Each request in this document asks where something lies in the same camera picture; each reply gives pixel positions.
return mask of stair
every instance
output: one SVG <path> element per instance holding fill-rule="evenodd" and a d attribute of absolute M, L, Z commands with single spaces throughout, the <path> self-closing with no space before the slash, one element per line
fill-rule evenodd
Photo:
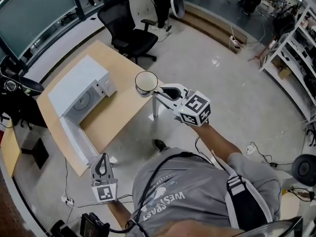
<path fill-rule="evenodd" d="M 230 36 L 232 35 L 232 29 L 230 25 L 208 13 L 187 5 L 186 13 L 183 18 L 176 18 L 173 15 L 171 15 L 171 17 L 188 26 L 191 26 L 201 33 L 204 33 L 205 35 L 231 50 L 233 53 L 238 53 L 241 50 L 235 48 L 233 44 L 230 44 Z M 235 38 L 241 44 L 247 42 L 247 37 L 244 34 L 234 28 L 233 31 Z"/>

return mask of wooden tabletop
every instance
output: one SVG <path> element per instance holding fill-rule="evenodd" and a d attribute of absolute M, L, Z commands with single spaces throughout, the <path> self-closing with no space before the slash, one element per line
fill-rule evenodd
<path fill-rule="evenodd" d="M 21 154 L 21 148 L 19 147 L 11 120 L 8 121 L 7 127 L 1 140 L 1 151 L 8 175 L 12 177 Z"/>
<path fill-rule="evenodd" d="M 135 77 L 143 69 L 99 41 L 94 42 L 79 54 L 54 78 L 39 96 L 37 103 L 59 149 L 79 176 L 85 172 L 87 166 L 82 163 L 72 148 L 48 93 L 68 71 L 87 55 L 109 71 L 117 88 L 114 95 L 110 98 L 105 97 L 80 124 L 98 152 L 102 152 L 118 132 L 150 100 L 150 97 L 141 98 L 135 89 Z"/>

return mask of white mug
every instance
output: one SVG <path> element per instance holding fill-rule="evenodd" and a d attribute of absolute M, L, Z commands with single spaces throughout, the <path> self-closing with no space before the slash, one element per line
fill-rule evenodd
<path fill-rule="evenodd" d="M 155 91 L 163 93 L 163 89 L 158 87 L 157 76 L 149 71 L 142 71 L 138 73 L 135 78 L 135 86 L 138 94 L 141 97 L 149 97 Z"/>

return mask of gray t-shirt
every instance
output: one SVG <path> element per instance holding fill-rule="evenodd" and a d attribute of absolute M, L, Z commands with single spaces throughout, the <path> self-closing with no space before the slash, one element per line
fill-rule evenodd
<path fill-rule="evenodd" d="M 138 202 L 156 167 L 168 156 L 183 150 L 168 149 L 146 164 L 133 185 L 133 201 Z M 240 153 L 230 155 L 228 165 L 247 178 L 266 201 L 273 220 L 280 215 L 281 181 L 268 165 L 249 160 Z M 229 227 L 225 194 L 229 175 L 198 157 L 177 157 L 167 161 L 151 183 L 142 208 L 140 225 L 152 235 L 158 228 L 174 220 L 196 219 L 202 223 Z M 126 236 L 142 237 L 135 226 Z"/>

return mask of shoulder strap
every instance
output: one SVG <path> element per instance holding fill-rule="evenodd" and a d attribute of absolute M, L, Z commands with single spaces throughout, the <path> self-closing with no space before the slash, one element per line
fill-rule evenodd
<path fill-rule="evenodd" d="M 272 222 L 267 203 L 251 182 L 237 175 L 228 164 L 213 152 L 212 154 L 218 164 L 230 175 L 227 180 L 225 203 L 231 227 L 249 231 Z"/>

